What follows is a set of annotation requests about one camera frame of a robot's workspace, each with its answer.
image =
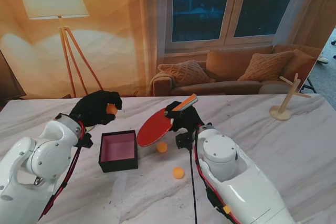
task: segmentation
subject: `wooden peg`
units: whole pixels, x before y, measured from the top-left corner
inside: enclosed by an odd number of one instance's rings
[[[287,106],[288,106],[288,103],[289,103],[289,101],[290,101],[290,99],[292,98],[293,95],[298,95],[300,97],[311,98],[310,95],[300,94],[300,93],[296,92],[296,89],[298,88],[298,86],[301,82],[301,80],[298,79],[298,75],[299,75],[298,73],[295,74],[294,82],[291,82],[291,81],[287,80],[286,78],[280,76],[281,80],[288,83],[292,87],[289,90],[288,94],[286,95],[286,97],[285,97],[284,101],[282,102],[281,106],[274,105],[269,110],[270,115],[278,121],[287,121],[288,119],[291,118],[292,113],[287,109]]]

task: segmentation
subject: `yellow connector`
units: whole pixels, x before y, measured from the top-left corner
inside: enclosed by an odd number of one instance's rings
[[[223,207],[223,209],[227,215],[231,212],[231,209],[228,206]]]

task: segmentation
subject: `square container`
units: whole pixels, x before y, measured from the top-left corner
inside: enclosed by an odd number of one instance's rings
[[[138,168],[135,131],[101,134],[99,165],[104,173]]]

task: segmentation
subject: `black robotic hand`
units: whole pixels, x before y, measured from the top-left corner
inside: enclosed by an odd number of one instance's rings
[[[175,101],[169,104],[165,109],[166,117],[174,119],[174,123],[170,128],[170,131],[176,132],[181,128],[185,128],[189,132],[194,132],[197,127],[204,125],[198,115],[198,112],[193,106],[190,106],[183,111],[172,111],[179,104],[180,102]]]
[[[114,104],[118,110],[122,108],[122,101],[117,92],[96,91],[80,99],[69,117],[75,121],[81,121],[85,127],[96,124],[106,125],[116,118],[115,115],[106,113],[109,103]]]

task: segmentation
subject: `marble surface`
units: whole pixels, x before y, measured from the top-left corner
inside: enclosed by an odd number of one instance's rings
[[[296,221],[336,223],[336,112],[322,96],[293,97],[293,117],[279,122],[268,111],[284,97],[199,97],[195,107],[205,123],[212,122],[259,165]],[[136,170],[104,174],[98,164],[101,133],[138,131],[150,115],[174,100],[183,98],[124,98],[117,119],[91,131],[93,147],[82,151],[69,185],[39,223],[194,223],[189,155],[177,149],[177,133],[163,138],[167,153],[159,154],[155,146],[139,147]],[[39,135],[49,120],[69,113],[77,101],[10,102],[0,112],[0,159],[17,140]],[[183,179],[173,178],[175,166],[184,168]],[[32,179],[26,174],[20,178]],[[208,202],[196,171],[195,187],[198,223],[227,223]]]

